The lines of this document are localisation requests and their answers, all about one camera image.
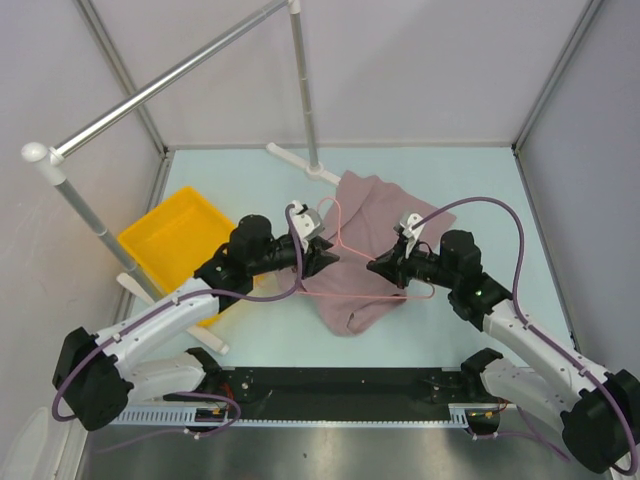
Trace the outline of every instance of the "cable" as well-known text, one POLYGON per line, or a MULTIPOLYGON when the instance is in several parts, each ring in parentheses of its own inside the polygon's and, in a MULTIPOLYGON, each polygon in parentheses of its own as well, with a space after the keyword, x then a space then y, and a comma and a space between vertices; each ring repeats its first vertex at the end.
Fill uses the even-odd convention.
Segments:
POLYGON ((556 343, 552 338, 550 338, 549 336, 541 332, 538 328, 536 328, 535 325, 529 325, 530 323, 529 320, 527 320, 526 316, 522 312, 522 309, 520 308, 520 302, 518 301, 518 286, 520 283, 520 273, 522 271, 522 263, 524 261, 524 227, 522 226, 522 221, 518 217, 518 214, 515 212, 515 210, 513 210, 513 208, 511 208, 505 202, 498 200, 497 198, 491 198, 491 197, 463 198, 461 200, 457 200, 448 205, 445 205, 444 207, 439 208, 435 212, 427 215, 422 220, 420 220, 417 224, 415 224, 412 227, 412 229, 415 230, 416 228, 420 227, 421 225, 424 225, 432 218, 437 217, 438 215, 446 212, 447 210, 450 210, 459 205, 464 205, 466 203, 473 203, 473 202, 486 202, 486 203, 493 203, 494 205, 498 205, 499 207, 502 207, 503 209, 505 209, 509 213, 509 215, 511 215, 511 218, 513 218, 513 220, 515 221, 516 227, 518 228, 518 236, 520 238, 520 245, 518 247, 518 260, 516 261, 516 270, 513 275, 513 288, 512 288, 513 307, 516 311, 516 315, 520 320, 520 322, 522 322, 522 324, 525 327, 527 327, 535 335, 537 335, 538 338, 540 338, 543 342, 545 342, 547 345, 553 348, 558 354, 560 354, 569 363, 571 363, 579 372, 582 372, 581 374, 587 377, 591 381, 591 383, 593 383, 593 385, 602 393, 602 395, 604 395, 605 399, 611 405, 611 408, 613 409, 614 413, 618 417, 618 420, 620 421, 620 424, 622 425, 622 429, 624 431, 627 443, 629 444, 629 453, 631 454, 631 464, 627 470, 624 470, 618 467, 616 464, 614 464, 612 468, 616 472, 620 473, 621 475, 628 475, 628 476, 634 475, 638 471, 638 451, 636 450, 636 444, 633 438, 633 433, 631 432, 631 427, 629 426, 629 422, 627 422, 627 419, 624 416, 624 413, 622 412, 620 405, 618 405, 618 402, 616 402, 616 400, 613 398, 611 393, 609 393, 609 391, 604 387, 604 385, 600 383, 600 381, 595 377, 595 375, 593 375, 593 373, 591 373, 590 370, 587 369, 585 365, 583 365, 581 362, 573 358, 573 355, 569 354, 569 352, 567 352, 564 349, 564 347, 562 347, 561 345, 556 343))
MULTIPOLYGON (((478 435, 477 433, 473 433, 473 431, 470 428, 467 428, 466 432, 472 436, 472 439, 474 441, 475 440, 495 440, 499 437, 518 437, 518 438, 526 438, 529 440, 533 440, 534 442, 540 443, 540 439, 538 437, 536 437, 531 433, 525 433, 525 432, 514 432, 510 430, 505 430, 504 432, 495 432, 489 435, 478 435)), ((571 459, 562 450, 560 450, 551 442, 544 443, 544 445, 548 447, 549 450, 551 450, 553 453, 555 453, 562 461, 567 463, 571 462, 571 459)))
POLYGON ((179 392, 178 395, 184 395, 184 396, 194 397, 194 398, 207 398, 207 399, 211 399, 211 400, 218 400, 218 401, 226 402, 228 405, 231 405, 234 408, 235 415, 231 420, 229 420, 228 422, 220 425, 219 427, 215 428, 214 430, 211 430, 210 432, 200 432, 200 433, 193 434, 193 433, 189 432, 189 430, 186 429, 186 428, 185 429, 182 429, 182 428, 165 428, 165 429, 162 429, 162 430, 155 430, 155 431, 147 433, 145 435, 140 435, 139 437, 132 438, 131 440, 127 440, 127 441, 124 441, 124 442, 121 442, 121 443, 117 443, 115 445, 111 445, 110 447, 107 447, 107 448, 102 448, 100 450, 96 450, 95 453, 103 454, 103 453, 113 452, 114 450, 119 450, 121 448, 128 447, 130 445, 133 445, 135 443, 141 442, 143 440, 147 440, 149 438, 157 437, 157 436, 160 436, 160 435, 165 435, 167 433, 184 433, 184 434, 193 436, 193 438, 195 440, 198 440, 200 438, 211 437, 213 435, 220 434, 220 433, 224 432, 225 430, 227 430, 229 427, 231 427, 231 425, 233 425, 238 420, 240 420, 240 416, 242 415, 242 410, 240 409, 240 405, 238 405, 234 400, 232 400, 230 398, 227 398, 227 397, 223 397, 223 396, 220 396, 220 395, 213 395, 213 394, 209 394, 209 393, 196 393, 196 392, 179 392))
MULTIPOLYGON (((272 297, 252 297, 252 296, 248 296, 248 295, 243 295, 241 293, 236 293, 236 292, 231 292, 228 290, 217 290, 217 289, 211 289, 211 288, 207 288, 207 289, 203 289, 203 290, 197 290, 195 292, 190 292, 187 294, 184 294, 180 297, 178 297, 177 302, 183 302, 185 300, 188 300, 190 298, 193 297, 197 297, 200 295, 217 295, 217 296, 228 296, 228 297, 232 297, 232 298, 238 298, 240 300, 248 300, 251 302, 259 302, 259 303, 265 303, 265 302, 276 302, 278 300, 282 300, 284 298, 287 298, 290 295, 293 295, 296 290, 298 290, 298 287, 301 285, 302 282, 302 246, 300 243, 300 238, 298 238, 298 233, 293 225, 293 222, 289 216, 289 212, 294 208, 293 205, 288 205, 287 208, 285 209, 285 217, 287 220, 287 224, 289 225, 289 231, 291 232, 291 236, 293 238, 293 243, 295 246, 295 250, 296 250, 296 278, 295 281, 293 283, 293 285, 291 286, 291 288, 289 288, 286 292, 280 293, 278 295, 274 295, 272 297)), ((158 315, 161 312, 164 312, 165 310, 167 310, 168 308, 171 308, 175 306, 175 304, 173 303, 172 300, 168 300, 166 303, 163 303, 162 305, 159 305, 157 308, 153 309, 151 312, 147 313, 146 315, 142 316, 140 319, 138 319, 137 321, 133 322, 131 325, 127 326, 126 328, 123 328, 120 332, 118 332, 120 334, 120 336, 124 336, 129 334, 131 331, 135 330, 136 328, 138 328, 140 325, 142 325, 143 323, 149 321, 150 319, 152 319, 153 317, 155 317, 156 315, 158 315)), ((64 381, 62 382, 62 384, 60 385, 60 387, 58 388, 58 391, 56 392, 55 397, 53 398, 53 404, 51 405, 51 415, 53 416, 53 418, 55 420, 57 420, 58 422, 68 422, 73 420, 74 418, 76 418, 75 415, 60 415, 59 412, 59 407, 60 407, 60 401, 62 400, 62 397, 64 396, 65 392, 67 391, 67 388, 69 388, 69 385, 71 385, 71 383, 75 380, 75 378, 78 376, 78 374, 100 353, 102 352, 105 348, 107 348, 109 345, 112 345, 113 343, 115 343, 115 338, 114 337, 110 337, 109 339, 107 339, 104 343, 102 343, 101 345, 99 345, 98 347, 96 347, 95 349, 93 349, 91 351, 91 353, 89 353, 86 357, 84 357, 80 363, 78 363, 78 365, 76 365, 76 367, 71 371, 71 373, 67 376, 67 378, 64 379, 64 381)))
POLYGON ((429 300, 436 294, 436 289, 431 286, 431 293, 429 295, 351 295, 349 293, 323 293, 323 292, 307 292, 305 290, 298 290, 298 295, 308 295, 310 297, 337 297, 337 298, 369 298, 376 300, 429 300))
POLYGON ((558 456, 560 458, 562 458, 565 462, 570 462, 569 457, 562 451, 560 451, 559 448, 557 448, 554 444, 552 444, 549 440, 547 440, 545 438, 544 435, 542 435, 537 429, 536 427, 534 427, 533 423, 531 422, 531 419, 524 413, 524 410, 522 408, 520 408, 519 406, 516 406, 516 408, 518 409, 518 413, 520 414, 520 417, 522 418, 522 421, 527 425, 527 428, 531 431, 531 433, 538 439, 538 441, 540 443, 542 443, 543 445, 546 445, 548 448, 554 450, 556 453, 558 453, 558 456))
POLYGON ((504 412, 508 406, 509 406, 509 402, 507 402, 504 398, 501 398, 500 403, 494 410, 480 410, 477 412, 469 412, 467 413, 467 415, 469 415, 470 417, 480 417, 480 416, 492 417, 493 415, 498 415, 504 412))

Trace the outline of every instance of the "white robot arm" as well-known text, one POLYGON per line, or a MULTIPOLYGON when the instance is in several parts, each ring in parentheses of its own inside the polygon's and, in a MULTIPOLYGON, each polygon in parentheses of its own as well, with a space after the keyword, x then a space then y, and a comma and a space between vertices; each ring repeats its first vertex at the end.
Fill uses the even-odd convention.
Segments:
POLYGON ((216 375, 215 361, 201 348, 189 349, 167 360, 142 362, 158 346, 191 325, 249 298, 253 277, 297 267, 299 278, 315 275, 338 257, 327 252, 331 243, 318 235, 320 216, 299 202, 287 209, 290 233, 274 238, 265 217, 240 220, 213 257, 167 298, 140 314, 89 335, 84 328, 67 335, 56 367, 54 402, 64 398, 87 430, 109 424, 126 407, 176 392, 192 392, 208 375, 216 375))
MULTIPOLYGON (((478 199, 501 204, 478 197, 454 202, 439 212, 478 199)), ((450 289, 449 303, 460 318, 509 347, 533 369, 518 368, 498 352, 482 350, 465 364, 472 366, 486 392, 521 406, 560 432, 584 466, 602 473, 629 452, 636 458, 640 382, 626 370, 614 374, 559 345, 520 309, 514 293, 483 271, 481 252, 471 233, 446 232, 439 255, 415 248, 422 225, 430 217, 406 214, 396 226, 396 245, 367 268, 399 288, 417 279, 450 289)), ((521 247, 517 272, 522 255, 521 247)))

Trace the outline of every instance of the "pink cloth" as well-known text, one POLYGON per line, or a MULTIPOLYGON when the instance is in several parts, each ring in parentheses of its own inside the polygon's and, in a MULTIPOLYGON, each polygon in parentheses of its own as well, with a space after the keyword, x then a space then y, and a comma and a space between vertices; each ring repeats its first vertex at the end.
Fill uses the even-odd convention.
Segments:
MULTIPOLYGON (((436 210, 422 200, 406 193, 394 183, 386 183, 377 176, 361 178, 353 172, 345 172, 336 191, 342 205, 341 236, 343 243, 371 257, 377 257, 395 245, 398 237, 393 227, 403 213, 417 212, 427 216, 436 210)), ((455 216, 446 212, 425 225, 421 240, 435 248, 440 237, 453 224, 455 216)), ((338 207, 331 206, 324 218, 322 236, 336 243, 338 207)), ((366 269, 367 259, 335 246, 332 252, 340 255, 340 261, 322 272, 303 280, 303 290, 308 292, 340 293, 355 295, 400 295, 398 289, 379 275, 366 269)), ((291 285, 291 272, 281 272, 282 285, 291 285)), ((357 335, 364 332, 376 320, 404 303, 401 300, 376 300, 363 298, 310 297, 320 316, 336 335, 357 335)))

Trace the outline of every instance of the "yellow bin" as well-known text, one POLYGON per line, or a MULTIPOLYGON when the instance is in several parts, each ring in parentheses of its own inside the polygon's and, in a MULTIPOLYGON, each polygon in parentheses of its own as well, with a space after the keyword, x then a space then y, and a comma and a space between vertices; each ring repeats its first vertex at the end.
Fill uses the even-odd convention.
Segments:
MULTIPOLYGON (((234 227, 196 190, 184 187, 123 231, 118 241, 168 294, 229 240, 234 227)), ((200 325, 211 325, 219 316, 200 325)))

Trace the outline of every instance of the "white plastic base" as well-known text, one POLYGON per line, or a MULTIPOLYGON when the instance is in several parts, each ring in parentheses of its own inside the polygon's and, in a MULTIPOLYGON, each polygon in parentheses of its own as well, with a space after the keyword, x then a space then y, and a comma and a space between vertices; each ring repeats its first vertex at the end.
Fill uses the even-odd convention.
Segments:
POLYGON ((294 167, 304 170, 305 173, 307 174, 307 177, 309 177, 311 180, 324 180, 325 182, 330 183, 331 185, 334 185, 336 187, 340 183, 340 177, 338 175, 335 175, 329 172, 328 170, 325 170, 324 165, 322 165, 322 163, 319 164, 318 168, 311 169, 311 166, 309 165, 308 160, 305 160, 304 158, 299 157, 295 153, 291 153, 290 151, 279 147, 273 142, 269 143, 266 148, 267 148, 267 152, 269 152, 274 157, 278 157, 281 160, 284 160, 285 162, 289 163, 290 165, 293 165, 294 167))

